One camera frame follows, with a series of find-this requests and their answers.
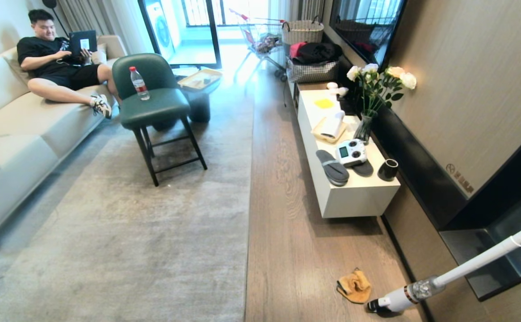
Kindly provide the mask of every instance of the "shopping cart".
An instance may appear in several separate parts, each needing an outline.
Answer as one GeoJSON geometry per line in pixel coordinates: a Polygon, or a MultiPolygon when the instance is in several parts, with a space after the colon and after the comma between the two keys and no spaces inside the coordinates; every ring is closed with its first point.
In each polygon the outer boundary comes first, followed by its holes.
{"type": "Polygon", "coordinates": [[[252,18],[240,14],[235,10],[229,10],[238,16],[240,31],[243,33],[244,40],[248,45],[248,53],[236,69],[234,81],[236,81],[238,72],[251,54],[256,55],[259,59],[259,63],[256,64],[256,67],[247,82],[252,78],[256,70],[261,66],[261,63],[265,60],[277,68],[274,75],[281,79],[281,81],[285,81],[286,68],[270,57],[271,53],[282,48],[281,24],[285,21],[279,19],[252,18]]]}

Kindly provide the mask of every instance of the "television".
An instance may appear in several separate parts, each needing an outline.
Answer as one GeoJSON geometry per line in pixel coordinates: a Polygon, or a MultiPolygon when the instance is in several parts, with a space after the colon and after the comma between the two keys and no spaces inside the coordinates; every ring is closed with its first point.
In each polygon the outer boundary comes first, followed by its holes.
{"type": "Polygon", "coordinates": [[[334,0],[330,27],[367,63],[387,67],[406,0],[334,0]]]}

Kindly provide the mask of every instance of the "yellow sticky note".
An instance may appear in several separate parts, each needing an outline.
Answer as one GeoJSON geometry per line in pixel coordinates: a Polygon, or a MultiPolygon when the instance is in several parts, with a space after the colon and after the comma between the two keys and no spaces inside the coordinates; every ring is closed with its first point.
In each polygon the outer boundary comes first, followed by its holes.
{"type": "Polygon", "coordinates": [[[325,98],[324,100],[317,100],[314,102],[316,106],[319,108],[331,108],[334,106],[334,103],[331,100],[328,100],[328,98],[325,98]]]}

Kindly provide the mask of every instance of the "rug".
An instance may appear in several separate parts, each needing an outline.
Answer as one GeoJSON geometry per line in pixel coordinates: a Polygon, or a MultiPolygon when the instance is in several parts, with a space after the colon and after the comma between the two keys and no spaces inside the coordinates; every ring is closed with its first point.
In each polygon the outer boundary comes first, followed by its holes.
{"type": "MultiPolygon", "coordinates": [[[[154,187],[132,132],[104,121],[24,202],[0,236],[0,321],[241,321],[254,98],[224,81],[199,162],[154,187]]],[[[150,128],[153,141],[183,133],[150,128]]],[[[195,156],[155,148],[156,168],[195,156]]]]}

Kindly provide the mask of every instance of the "black t-shirt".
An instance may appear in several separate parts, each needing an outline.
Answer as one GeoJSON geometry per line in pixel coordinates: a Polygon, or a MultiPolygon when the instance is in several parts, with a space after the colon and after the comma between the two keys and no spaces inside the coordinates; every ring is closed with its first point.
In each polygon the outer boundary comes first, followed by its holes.
{"type": "MultiPolygon", "coordinates": [[[[58,53],[58,51],[71,51],[70,42],[64,37],[55,38],[53,41],[37,37],[24,37],[16,45],[18,51],[18,63],[21,64],[26,57],[44,57],[58,53]]],[[[79,57],[68,56],[58,61],[49,63],[30,71],[30,75],[38,77],[41,75],[66,75],[75,71],[81,65],[79,57]]]]}

